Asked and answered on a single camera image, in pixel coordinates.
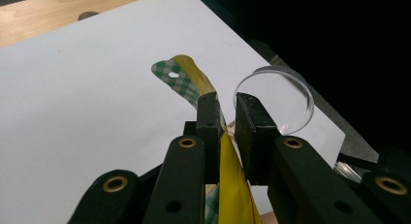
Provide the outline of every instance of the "white paper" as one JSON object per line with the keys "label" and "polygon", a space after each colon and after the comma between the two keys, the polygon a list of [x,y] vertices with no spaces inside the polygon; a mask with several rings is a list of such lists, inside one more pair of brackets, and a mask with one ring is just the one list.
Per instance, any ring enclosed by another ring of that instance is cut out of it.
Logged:
{"label": "white paper", "polygon": [[[208,76],[228,122],[237,84],[268,65],[200,0],[140,0],[0,48],[0,223],[66,223],[98,176],[161,164],[196,120],[150,71],[178,54]],[[332,162],[344,134],[315,116],[301,134]]]}

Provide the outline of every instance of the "green and white checkered fabric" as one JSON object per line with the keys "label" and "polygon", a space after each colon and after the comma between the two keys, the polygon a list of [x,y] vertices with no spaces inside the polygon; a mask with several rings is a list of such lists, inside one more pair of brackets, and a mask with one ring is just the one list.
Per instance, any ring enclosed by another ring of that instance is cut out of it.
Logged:
{"label": "green and white checkered fabric", "polygon": [[218,223],[219,192],[220,187],[217,185],[209,193],[205,194],[205,224]]}
{"label": "green and white checkered fabric", "polygon": [[200,94],[175,60],[157,62],[151,67],[151,72],[197,109]]}

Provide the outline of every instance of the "plastic container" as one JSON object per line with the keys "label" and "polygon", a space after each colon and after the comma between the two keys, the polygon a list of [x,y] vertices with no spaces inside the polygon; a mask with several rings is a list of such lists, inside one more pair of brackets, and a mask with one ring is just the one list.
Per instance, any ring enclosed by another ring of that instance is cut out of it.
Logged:
{"label": "plastic container", "polygon": [[283,136],[298,132],[314,114],[309,84],[289,67],[262,67],[243,79],[234,93],[235,107],[238,92],[258,98]]}

